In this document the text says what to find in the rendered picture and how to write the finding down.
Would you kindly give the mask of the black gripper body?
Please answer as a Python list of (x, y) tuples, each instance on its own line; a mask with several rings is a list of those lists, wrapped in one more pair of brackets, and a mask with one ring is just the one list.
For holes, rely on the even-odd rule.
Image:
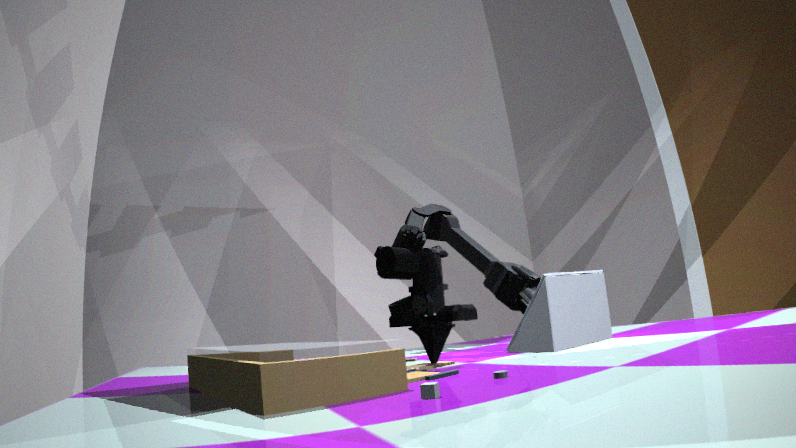
[(445, 306), (443, 290), (448, 289), (447, 284), (443, 283), (443, 279), (422, 279), (413, 281), (411, 289), (417, 289), (417, 293), (422, 293), (422, 288), (427, 288), (430, 292), (433, 301), (433, 314), (426, 316), (425, 313), (413, 318), (408, 322), (396, 321), (394, 322), (392, 316), (389, 318), (390, 327), (423, 327), (434, 325), (451, 325), (452, 321), (471, 321), (478, 319), (477, 310), (473, 304), (462, 304)]

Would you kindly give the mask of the cream strip with orange dots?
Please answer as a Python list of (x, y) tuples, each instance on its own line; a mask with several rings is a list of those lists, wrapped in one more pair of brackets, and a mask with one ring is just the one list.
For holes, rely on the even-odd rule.
[(421, 380), (426, 380), (426, 376), (439, 374), (439, 373), (440, 372), (419, 372), (419, 371), (407, 373), (407, 375), (408, 375), (408, 383), (421, 381)]

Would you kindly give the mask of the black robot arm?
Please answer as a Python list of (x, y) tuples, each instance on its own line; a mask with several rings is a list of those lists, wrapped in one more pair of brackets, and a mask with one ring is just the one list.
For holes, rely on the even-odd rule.
[[(429, 218), (422, 231), (425, 217)], [(378, 276), (398, 280), (413, 278), (413, 281), (443, 279), (441, 258), (448, 257), (448, 253), (440, 245), (423, 248), (427, 239), (450, 244), (484, 273), (484, 286), (500, 302), (513, 311), (525, 313), (541, 277), (522, 265), (500, 261), (490, 254), (464, 233), (458, 218), (442, 205), (429, 204), (410, 210), (392, 247), (377, 247), (374, 256)], [(422, 288), (422, 293), (411, 289), (410, 296), (388, 305), (394, 322), (408, 322), (424, 313), (433, 315), (433, 306), (427, 288)]]

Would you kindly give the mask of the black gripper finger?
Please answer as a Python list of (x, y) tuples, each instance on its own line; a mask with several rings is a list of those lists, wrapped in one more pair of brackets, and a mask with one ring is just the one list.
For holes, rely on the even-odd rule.
[(423, 326), (423, 330), (428, 334), (430, 354), (433, 363), (438, 363), (444, 345), (453, 327), (455, 327), (455, 324)]
[(430, 362), (433, 363), (432, 362), (432, 358), (431, 358), (431, 354), (430, 354), (428, 334), (425, 333), (425, 331), (423, 330), (423, 327), (412, 327), (412, 328), (408, 328), (408, 329), (410, 331), (412, 330), (414, 333), (416, 333), (417, 335), (420, 336), (419, 338), (420, 338), (420, 340), (421, 340), (421, 342), (423, 344), (423, 347), (425, 348), (427, 356), (430, 359)]

